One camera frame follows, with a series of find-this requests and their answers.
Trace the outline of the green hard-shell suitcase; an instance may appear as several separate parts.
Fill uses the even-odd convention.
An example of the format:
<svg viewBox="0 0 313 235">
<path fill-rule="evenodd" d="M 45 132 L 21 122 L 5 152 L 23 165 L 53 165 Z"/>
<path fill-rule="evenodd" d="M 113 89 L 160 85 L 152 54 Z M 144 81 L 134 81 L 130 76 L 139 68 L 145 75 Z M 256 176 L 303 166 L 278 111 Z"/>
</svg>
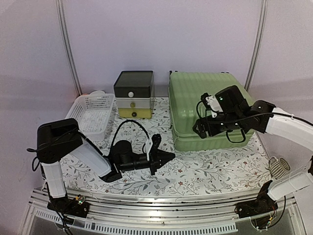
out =
<svg viewBox="0 0 313 235">
<path fill-rule="evenodd" d="M 169 75 L 169 106 L 176 150 L 186 152 L 247 145 L 254 134 L 254 130 L 246 133 L 246 140 L 243 143 L 238 143 L 243 139 L 240 130 L 235 130 L 229 134 L 230 139 L 235 141 L 235 143 L 231 143 L 225 133 L 202 139 L 192 130 L 196 120 L 199 118 L 196 105 L 200 101 L 201 95 L 204 93 L 214 95 L 232 85 L 236 85 L 239 88 L 249 105 L 254 103 L 249 93 L 230 73 L 174 71 Z"/>
</svg>

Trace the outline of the drawer cabinet with dark top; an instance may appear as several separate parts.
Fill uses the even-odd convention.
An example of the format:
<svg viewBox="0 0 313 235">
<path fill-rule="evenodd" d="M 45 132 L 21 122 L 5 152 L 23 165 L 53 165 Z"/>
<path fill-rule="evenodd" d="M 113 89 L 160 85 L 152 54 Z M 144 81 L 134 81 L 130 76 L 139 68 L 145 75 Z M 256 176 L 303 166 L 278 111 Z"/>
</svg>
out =
<svg viewBox="0 0 313 235">
<path fill-rule="evenodd" d="M 120 117 L 152 117 L 155 96 L 152 70 L 122 71 L 113 89 Z"/>
</svg>

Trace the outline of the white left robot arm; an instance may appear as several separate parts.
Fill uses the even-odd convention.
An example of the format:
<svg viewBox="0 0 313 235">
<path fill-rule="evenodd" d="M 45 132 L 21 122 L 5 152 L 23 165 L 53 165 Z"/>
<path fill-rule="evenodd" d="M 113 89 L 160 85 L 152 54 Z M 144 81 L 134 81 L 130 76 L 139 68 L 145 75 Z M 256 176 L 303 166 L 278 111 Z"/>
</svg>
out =
<svg viewBox="0 0 313 235">
<path fill-rule="evenodd" d="M 155 175 L 176 156 L 161 150 L 161 135 L 147 135 L 142 153 L 135 153 L 130 141 L 112 140 L 108 155 L 103 152 L 79 129 L 73 118 L 42 124 L 37 129 L 37 147 L 27 151 L 35 153 L 35 160 L 47 184 L 49 202 L 47 208 L 61 218 L 71 215 L 86 218 L 90 203 L 79 194 L 70 199 L 64 181 L 63 164 L 68 160 L 81 163 L 93 171 L 100 180 L 111 183 L 122 178 L 122 173 L 148 169 Z"/>
</svg>

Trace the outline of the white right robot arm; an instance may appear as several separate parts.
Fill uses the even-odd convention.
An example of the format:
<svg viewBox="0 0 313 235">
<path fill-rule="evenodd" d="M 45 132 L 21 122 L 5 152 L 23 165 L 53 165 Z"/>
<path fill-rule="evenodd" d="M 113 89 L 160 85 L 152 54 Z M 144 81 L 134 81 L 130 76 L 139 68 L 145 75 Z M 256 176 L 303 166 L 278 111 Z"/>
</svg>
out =
<svg viewBox="0 0 313 235">
<path fill-rule="evenodd" d="M 199 116 L 193 131 L 202 139 L 221 133 L 227 136 L 240 130 L 242 137 L 250 130 L 278 136 L 290 144 L 284 145 L 281 157 L 287 157 L 293 167 L 285 176 L 273 176 L 264 183 L 256 199 L 236 204 L 240 218 L 274 212 L 282 197 L 313 183 L 313 124 L 290 114 L 276 105 L 257 100 L 249 105 L 236 85 L 210 95 L 201 95 L 200 102 L 211 115 Z"/>
</svg>

